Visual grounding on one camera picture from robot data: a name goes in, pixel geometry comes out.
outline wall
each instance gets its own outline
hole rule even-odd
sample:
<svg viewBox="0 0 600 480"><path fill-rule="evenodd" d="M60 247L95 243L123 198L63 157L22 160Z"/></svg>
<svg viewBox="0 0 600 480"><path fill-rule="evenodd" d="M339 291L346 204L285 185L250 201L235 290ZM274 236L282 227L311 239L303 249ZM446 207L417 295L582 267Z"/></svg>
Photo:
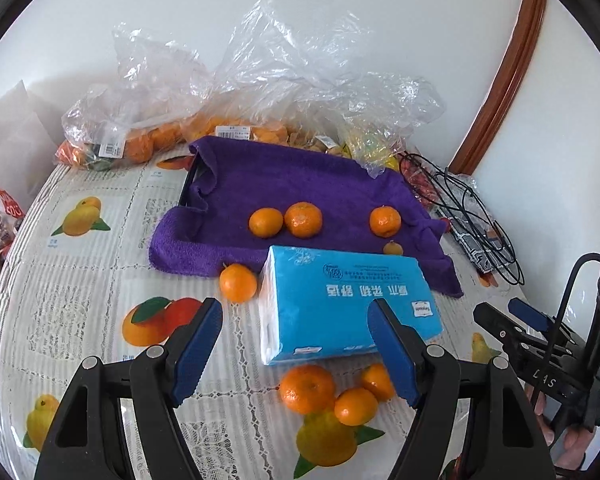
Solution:
<svg viewBox="0 0 600 480"><path fill-rule="evenodd" d="M600 251L600 53L558 0L475 177L520 256L526 296L554 314L576 259ZM583 336L599 273L586 264L571 296L569 320Z"/></svg>
<svg viewBox="0 0 600 480"><path fill-rule="evenodd" d="M215 66L256 0L35 0L0 42L0 95L23 79L45 126L92 82L115 76L110 31L120 22L172 32ZM448 104L418 134L445 164L468 131L500 65L520 0L338 0L377 31L371 65L431 80Z"/></svg>

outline silver bolt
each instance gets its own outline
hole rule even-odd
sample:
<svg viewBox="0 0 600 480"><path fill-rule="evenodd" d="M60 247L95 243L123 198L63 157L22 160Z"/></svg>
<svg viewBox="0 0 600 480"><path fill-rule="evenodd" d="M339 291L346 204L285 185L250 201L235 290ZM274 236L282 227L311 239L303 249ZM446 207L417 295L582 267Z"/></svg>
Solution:
<svg viewBox="0 0 600 480"><path fill-rule="evenodd" d="M507 366L509 366L509 361L507 361L504 357L494 357L493 358L493 366L499 368L500 370L506 370Z"/></svg>
<svg viewBox="0 0 600 480"><path fill-rule="evenodd" d="M85 370L91 370L96 364L98 364L98 358L90 356L85 358L84 361L82 361L82 368L84 368Z"/></svg>
<svg viewBox="0 0 600 480"><path fill-rule="evenodd" d="M162 354L164 354L164 348L162 348L160 345L149 346L149 348L146 350L147 357L150 357L151 359L160 357Z"/></svg>
<svg viewBox="0 0 600 480"><path fill-rule="evenodd" d="M427 354L431 357L442 357L445 354L445 349L439 345L429 345L427 346Z"/></svg>

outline purple towel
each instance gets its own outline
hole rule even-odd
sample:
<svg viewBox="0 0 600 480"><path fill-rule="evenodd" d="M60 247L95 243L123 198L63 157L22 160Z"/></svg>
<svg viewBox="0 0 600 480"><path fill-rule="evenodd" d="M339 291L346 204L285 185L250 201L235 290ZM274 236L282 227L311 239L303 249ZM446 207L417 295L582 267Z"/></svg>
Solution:
<svg viewBox="0 0 600 480"><path fill-rule="evenodd" d="M393 239L405 256L418 260L433 290L462 296L454 264L440 247L445 223L429 217L399 173L373 179L347 158L215 136L190 149L208 169L189 187L189 205L169 210L156 228L149 260L157 269L218 276L222 264L237 262L260 272L271 245L382 253L388 240L371 232L368 219L374 208L390 205L402 216ZM251 234L248 222L256 209L284 214L295 202L322 210L317 236L302 240L285 228L267 240Z"/></svg>

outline brown wooden trim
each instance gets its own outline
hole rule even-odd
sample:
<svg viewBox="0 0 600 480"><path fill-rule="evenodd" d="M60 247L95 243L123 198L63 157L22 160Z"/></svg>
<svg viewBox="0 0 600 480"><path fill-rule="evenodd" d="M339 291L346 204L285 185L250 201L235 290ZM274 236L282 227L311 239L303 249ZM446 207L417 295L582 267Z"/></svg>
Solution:
<svg viewBox="0 0 600 480"><path fill-rule="evenodd" d="M545 7L546 0L522 0L516 27L491 90L449 165L453 173L472 174L496 136L536 49Z"/></svg>

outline white lace tablecloth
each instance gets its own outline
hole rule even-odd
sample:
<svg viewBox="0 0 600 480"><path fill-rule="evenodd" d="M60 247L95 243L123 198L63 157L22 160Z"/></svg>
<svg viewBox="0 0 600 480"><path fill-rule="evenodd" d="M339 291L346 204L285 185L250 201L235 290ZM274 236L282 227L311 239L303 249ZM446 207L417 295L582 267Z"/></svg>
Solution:
<svg viewBox="0 0 600 480"><path fill-rule="evenodd" d="M161 216L175 205L184 170L156 163L187 153L185 146L144 166L94 173L58 167L31 207L0 277L0 461L18 480L31 480L39 457L23 446L27 414L41 394L61 399L85 356L104 362L133 358L141 348L122 337L122 320L148 298L219 297L218 280L172 276L151 268L148 245ZM102 203L100 217L110 231L51 237L69 211L88 196ZM443 249L455 264L465 295L435 294L445 332L440 343L470 358L473 307L489 301L504 310L520 288L498 278L480 283L452 238ZM264 367L259 360L255 301L224 304L224 325L196 393L177 410L180 427L203 477L208 480L291 479L298 460L296 433L302 418L286 409L276 387L288 367ZM486 336L490 346L499 348ZM322 362L339 389L353 386L357 373L377 354ZM137 479L150 478L130 401L123 401L125 431ZM459 404L457 420L467 403ZM317 467L303 478L387 478L407 435L413 410L395 397L382 403L369 426L385 435L362 444L346 463ZM461 450L463 429L448 457Z"/></svg>

